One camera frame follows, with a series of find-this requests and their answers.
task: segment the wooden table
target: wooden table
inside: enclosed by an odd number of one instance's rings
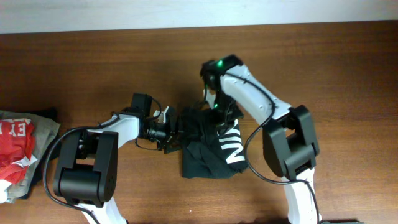
[[[324,219],[397,223],[397,21],[0,35],[0,105],[56,106],[61,133],[108,120],[134,92],[180,110],[201,98],[201,64],[230,53],[280,99],[312,112]],[[255,127],[246,114],[243,139]],[[249,157],[274,177],[261,143],[255,139]],[[228,180],[183,179],[180,158],[133,143],[120,148],[114,196],[130,223],[268,223],[287,216],[282,187],[248,170]],[[85,223],[80,212],[49,200],[41,184],[29,200],[0,208],[2,223]]]

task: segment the table surface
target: table surface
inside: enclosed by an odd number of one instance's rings
[[[55,106],[62,133],[110,119],[134,92],[180,110],[201,98],[201,64],[230,53],[275,96],[312,112],[324,219],[396,223],[397,21],[0,35],[0,105],[9,111]],[[245,113],[244,140],[255,127]],[[261,137],[252,142],[249,157],[275,177],[261,143]],[[183,179],[180,159],[180,152],[165,155],[131,142],[120,148],[114,197],[130,223],[286,218],[282,187],[249,170],[228,180]],[[48,199],[42,183],[30,199],[0,208],[3,223],[85,222],[80,212]]]

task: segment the white wall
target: white wall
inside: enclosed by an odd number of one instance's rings
[[[398,19],[398,0],[0,0],[0,33]]]

